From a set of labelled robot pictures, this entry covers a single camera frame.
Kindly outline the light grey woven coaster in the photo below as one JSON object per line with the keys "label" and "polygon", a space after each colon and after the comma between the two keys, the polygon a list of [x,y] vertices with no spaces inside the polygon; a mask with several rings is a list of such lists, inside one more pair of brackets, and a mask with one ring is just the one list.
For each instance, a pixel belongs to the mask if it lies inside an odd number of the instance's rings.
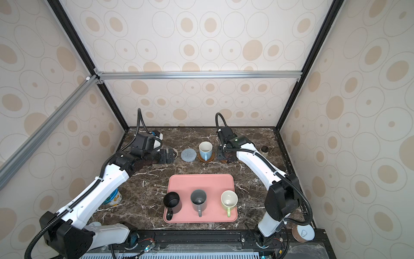
{"label": "light grey woven coaster", "polygon": [[174,160],[176,160],[177,158],[178,158],[178,151],[177,151],[177,149],[173,149],[174,150]]}

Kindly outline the blue grey round coaster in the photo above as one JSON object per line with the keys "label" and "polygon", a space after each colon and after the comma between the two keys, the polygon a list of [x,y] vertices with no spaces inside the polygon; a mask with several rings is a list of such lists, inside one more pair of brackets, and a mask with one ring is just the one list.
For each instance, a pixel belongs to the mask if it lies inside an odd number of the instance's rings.
{"label": "blue grey round coaster", "polygon": [[181,159],[185,162],[193,162],[197,157],[197,153],[194,149],[187,148],[181,152]]}

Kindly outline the blue mug white inside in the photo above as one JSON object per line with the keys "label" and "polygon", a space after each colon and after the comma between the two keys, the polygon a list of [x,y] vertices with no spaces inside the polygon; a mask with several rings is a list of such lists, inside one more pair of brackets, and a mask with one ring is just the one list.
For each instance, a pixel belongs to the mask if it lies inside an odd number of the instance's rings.
{"label": "blue mug white inside", "polygon": [[208,161],[212,156],[212,143],[208,141],[201,142],[199,144],[199,155],[203,161]]}

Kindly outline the light green mug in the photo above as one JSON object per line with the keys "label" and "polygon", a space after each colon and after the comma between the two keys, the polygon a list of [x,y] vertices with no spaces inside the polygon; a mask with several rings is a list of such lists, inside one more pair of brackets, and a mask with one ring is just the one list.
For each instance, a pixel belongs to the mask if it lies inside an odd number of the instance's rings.
{"label": "light green mug", "polygon": [[231,211],[237,206],[238,196],[234,191],[224,191],[221,195],[222,207],[227,217],[231,217]]}

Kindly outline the black mug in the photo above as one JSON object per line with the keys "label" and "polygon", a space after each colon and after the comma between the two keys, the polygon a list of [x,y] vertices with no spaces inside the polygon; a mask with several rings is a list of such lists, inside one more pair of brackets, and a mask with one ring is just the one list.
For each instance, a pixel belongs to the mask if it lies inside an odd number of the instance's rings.
{"label": "black mug", "polygon": [[167,209],[167,221],[171,221],[173,216],[177,214],[182,208],[181,199],[177,192],[167,193],[163,199],[163,204],[164,207]]}

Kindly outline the grey mug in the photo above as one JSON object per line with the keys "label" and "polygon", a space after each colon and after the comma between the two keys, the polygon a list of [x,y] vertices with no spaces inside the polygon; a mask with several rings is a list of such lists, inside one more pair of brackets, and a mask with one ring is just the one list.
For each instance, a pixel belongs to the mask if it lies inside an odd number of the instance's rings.
{"label": "grey mug", "polygon": [[204,190],[195,190],[192,192],[191,203],[194,211],[198,213],[198,216],[201,218],[203,216],[203,211],[207,207],[207,194]]}

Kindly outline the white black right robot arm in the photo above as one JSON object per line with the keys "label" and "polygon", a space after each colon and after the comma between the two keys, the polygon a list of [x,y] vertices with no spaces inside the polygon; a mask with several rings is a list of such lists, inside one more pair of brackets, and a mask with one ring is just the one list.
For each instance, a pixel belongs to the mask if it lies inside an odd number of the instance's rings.
{"label": "white black right robot arm", "polygon": [[215,115],[215,123],[220,141],[217,149],[218,159],[226,163],[237,160],[243,162],[267,189],[266,212],[253,232],[258,246],[268,246],[273,240],[273,235],[283,230],[289,222],[296,225],[292,229],[292,234],[299,242],[313,240],[313,212],[311,204],[300,190],[299,179],[294,174],[286,174],[269,162],[246,136],[236,135],[219,112]]}

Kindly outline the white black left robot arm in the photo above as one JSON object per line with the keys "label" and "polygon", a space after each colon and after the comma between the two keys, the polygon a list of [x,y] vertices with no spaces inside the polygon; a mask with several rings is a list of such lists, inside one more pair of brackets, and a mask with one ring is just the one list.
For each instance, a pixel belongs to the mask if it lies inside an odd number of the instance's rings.
{"label": "white black left robot arm", "polygon": [[162,139],[159,131],[146,129],[141,134],[137,129],[133,139],[103,163],[99,175],[85,190],[59,211],[46,212],[41,217],[41,231],[29,243],[24,258],[32,257],[41,238],[58,253],[59,259],[79,259],[89,250],[127,242],[133,228],[126,223],[97,227],[87,223],[135,172],[146,166],[175,161],[178,153],[173,148],[164,148]]}

